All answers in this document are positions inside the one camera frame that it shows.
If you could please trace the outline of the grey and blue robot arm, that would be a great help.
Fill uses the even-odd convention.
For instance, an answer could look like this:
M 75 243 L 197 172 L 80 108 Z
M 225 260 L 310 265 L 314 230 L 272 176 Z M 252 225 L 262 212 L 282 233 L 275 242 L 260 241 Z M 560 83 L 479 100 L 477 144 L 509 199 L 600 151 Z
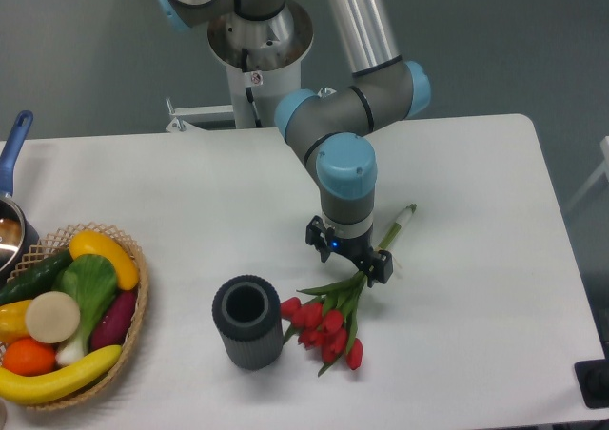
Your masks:
M 392 257 L 371 243 L 377 179 L 368 135 L 425 109 L 429 79 L 398 49 L 382 0 L 328 0 L 353 82 L 322 95 L 301 86 L 313 42 L 306 10 L 293 0 L 158 0 L 178 29 L 207 27 L 226 67 L 239 128 L 275 127 L 315 182 L 321 214 L 305 240 L 322 258 L 338 254 L 369 283 L 385 283 Z

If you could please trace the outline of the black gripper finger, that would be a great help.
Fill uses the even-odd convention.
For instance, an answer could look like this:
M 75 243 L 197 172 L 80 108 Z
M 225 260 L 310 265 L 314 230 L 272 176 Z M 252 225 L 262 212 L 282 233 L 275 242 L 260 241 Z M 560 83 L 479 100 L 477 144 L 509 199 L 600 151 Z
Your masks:
M 393 274 L 393 256 L 384 249 L 365 251 L 362 257 L 356 260 L 355 265 L 365 275 L 368 288 L 376 283 L 386 284 Z
M 319 252 L 322 263 L 325 263 L 334 251 L 334 240 L 334 229 L 326 226 L 320 216 L 314 216 L 306 226 L 305 242 Z

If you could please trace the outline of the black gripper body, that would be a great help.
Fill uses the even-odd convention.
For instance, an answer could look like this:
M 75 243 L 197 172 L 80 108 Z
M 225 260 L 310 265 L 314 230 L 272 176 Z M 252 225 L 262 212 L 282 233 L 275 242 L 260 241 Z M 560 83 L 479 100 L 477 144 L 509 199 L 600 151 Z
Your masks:
M 331 254 L 337 254 L 348 259 L 358 269 L 365 269 L 371 264 L 372 222 L 356 225 L 323 224 L 323 227 L 322 263 L 325 263 Z

